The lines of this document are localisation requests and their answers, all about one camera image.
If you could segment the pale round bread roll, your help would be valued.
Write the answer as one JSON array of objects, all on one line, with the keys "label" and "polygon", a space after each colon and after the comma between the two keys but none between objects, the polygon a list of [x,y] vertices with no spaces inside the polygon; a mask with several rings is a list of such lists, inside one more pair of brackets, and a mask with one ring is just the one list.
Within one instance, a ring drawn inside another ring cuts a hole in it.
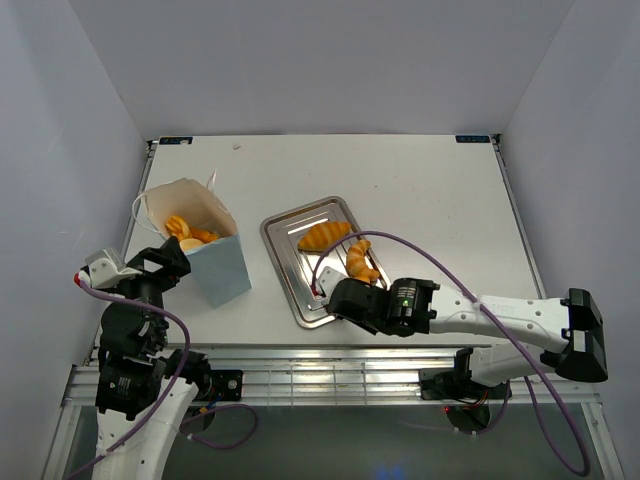
[{"label": "pale round bread roll", "polygon": [[179,246],[183,252],[204,246],[205,243],[197,238],[186,238],[179,242]]}]

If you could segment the orange twisted braided bread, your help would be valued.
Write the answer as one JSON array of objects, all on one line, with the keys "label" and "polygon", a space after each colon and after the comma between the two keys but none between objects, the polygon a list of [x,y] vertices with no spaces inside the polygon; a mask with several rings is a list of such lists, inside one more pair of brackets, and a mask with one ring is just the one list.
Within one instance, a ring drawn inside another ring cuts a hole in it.
[{"label": "orange twisted braided bread", "polygon": [[190,227],[188,223],[180,216],[170,216],[165,222],[167,232],[175,236],[179,241],[187,239],[196,239],[205,244],[212,243],[219,239],[219,236],[209,230]]}]

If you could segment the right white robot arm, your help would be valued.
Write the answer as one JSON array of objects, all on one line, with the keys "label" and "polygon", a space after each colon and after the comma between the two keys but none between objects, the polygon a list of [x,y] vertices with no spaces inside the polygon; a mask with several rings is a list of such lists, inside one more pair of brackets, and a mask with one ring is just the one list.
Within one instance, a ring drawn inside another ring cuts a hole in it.
[{"label": "right white robot arm", "polygon": [[464,333],[500,339],[492,347],[459,350],[451,370],[425,381],[433,397],[474,397],[512,379],[549,372],[581,383],[608,378],[604,322],[583,289],[572,288],[563,298],[524,300],[466,296],[412,278],[396,280],[388,289],[343,275],[322,277],[317,285],[331,315],[373,335]]}]

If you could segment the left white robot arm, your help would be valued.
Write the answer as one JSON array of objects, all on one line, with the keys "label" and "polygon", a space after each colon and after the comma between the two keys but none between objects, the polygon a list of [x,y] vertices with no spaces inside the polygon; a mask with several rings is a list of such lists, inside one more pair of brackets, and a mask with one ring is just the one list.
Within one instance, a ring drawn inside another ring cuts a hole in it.
[{"label": "left white robot arm", "polygon": [[169,357],[172,324],[163,295],[191,271],[176,239],[141,250],[129,262],[111,249],[88,258],[76,275],[87,294],[107,302],[100,325],[95,405],[95,479],[159,479],[179,424],[193,400],[212,387],[205,355],[188,346]]}]

